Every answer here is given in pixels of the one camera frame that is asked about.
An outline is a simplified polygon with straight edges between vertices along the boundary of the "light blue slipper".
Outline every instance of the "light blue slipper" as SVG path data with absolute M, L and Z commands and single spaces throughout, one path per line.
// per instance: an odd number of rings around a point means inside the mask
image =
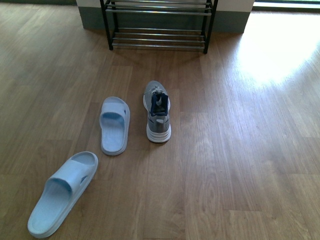
M 101 149 L 107 155 L 124 152 L 128 142 L 130 110 L 120 98 L 111 96 L 104 100 L 100 115 Z
M 29 221 L 30 234 L 38 239 L 52 235 L 89 185 L 98 167 L 97 156 L 89 151 L 69 158 L 45 183 Z

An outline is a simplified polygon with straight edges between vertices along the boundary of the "shoe rack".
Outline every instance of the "shoe rack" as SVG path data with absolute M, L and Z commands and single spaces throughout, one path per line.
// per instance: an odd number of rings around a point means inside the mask
M 184 50 L 199 50 L 204 54 L 208 52 L 213 23 L 217 10 L 218 0 L 197 1 L 161 1 L 161 0 L 100 0 L 102 16 L 108 40 L 109 49 L 114 47 L 132 48 L 172 48 Z M 201 18 L 202 25 L 198 29 L 190 30 L 188 24 L 182 29 L 174 28 L 145 28 L 122 27 L 119 15 L 135 14 L 143 19 L 148 15 L 148 20 L 156 16 L 174 15 Z

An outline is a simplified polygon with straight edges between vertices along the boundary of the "slipper strap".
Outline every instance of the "slipper strap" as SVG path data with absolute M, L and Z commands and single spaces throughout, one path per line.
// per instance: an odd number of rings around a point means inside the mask
M 106 102 L 102 105 L 101 117 L 106 113 L 118 114 L 123 117 L 123 119 L 126 119 L 126 106 L 123 103 Z
M 69 159 L 48 179 L 47 182 L 52 179 L 63 180 L 70 186 L 72 194 L 74 194 L 81 187 L 81 184 L 90 175 L 92 170 L 93 166 L 91 165 Z

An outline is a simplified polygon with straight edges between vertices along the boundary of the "shoe heel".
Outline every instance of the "shoe heel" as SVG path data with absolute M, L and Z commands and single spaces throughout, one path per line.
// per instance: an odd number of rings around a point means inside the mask
M 151 142 L 154 143 L 164 143 L 168 141 L 171 137 L 171 125 L 167 131 L 162 133 L 153 132 L 150 130 L 149 125 L 146 125 L 146 135 Z

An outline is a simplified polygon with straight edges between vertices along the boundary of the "gray baseboard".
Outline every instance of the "gray baseboard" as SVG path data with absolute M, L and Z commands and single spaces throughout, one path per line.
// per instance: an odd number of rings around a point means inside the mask
M 85 29 L 104 29 L 104 21 L 101 9 L 98 7 L 79 7 L 82 24 Z M 216 11 L 213 31 L 228 33 L 243 33 L 250 12 L 240 11 Z M 161 29 L 201 29 L 202 18 L 199 16 L 181 15 L 118 15 L 119 26 L 124 28 L 161 28 Z
M 0 0 L 1 2 L 12 4 L 77 5 L 76 0 Z

